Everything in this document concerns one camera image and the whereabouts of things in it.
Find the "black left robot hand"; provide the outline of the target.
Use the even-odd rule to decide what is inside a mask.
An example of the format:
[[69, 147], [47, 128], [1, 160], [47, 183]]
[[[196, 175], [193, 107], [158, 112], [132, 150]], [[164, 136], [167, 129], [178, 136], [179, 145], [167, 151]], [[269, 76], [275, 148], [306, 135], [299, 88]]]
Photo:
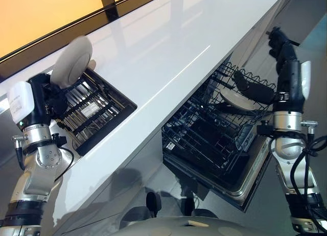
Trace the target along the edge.
[[8, 90], [7, 99], [13, 122], [21, 131], [31, 125], [49, 125], [68, 108], [64, 91], [50, 82], [48, 74], [15, 83]]

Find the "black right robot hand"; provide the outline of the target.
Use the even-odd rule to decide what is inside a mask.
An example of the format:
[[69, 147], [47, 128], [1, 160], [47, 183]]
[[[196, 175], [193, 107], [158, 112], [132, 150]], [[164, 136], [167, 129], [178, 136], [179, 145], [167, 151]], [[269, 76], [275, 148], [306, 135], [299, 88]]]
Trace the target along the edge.
[[305, 96], [302, 93], [300, 61], [293, 44], [279, 27], [269, 33], [269, 54], [276, 59], [277, 91], [273, 111], [303, 113]]

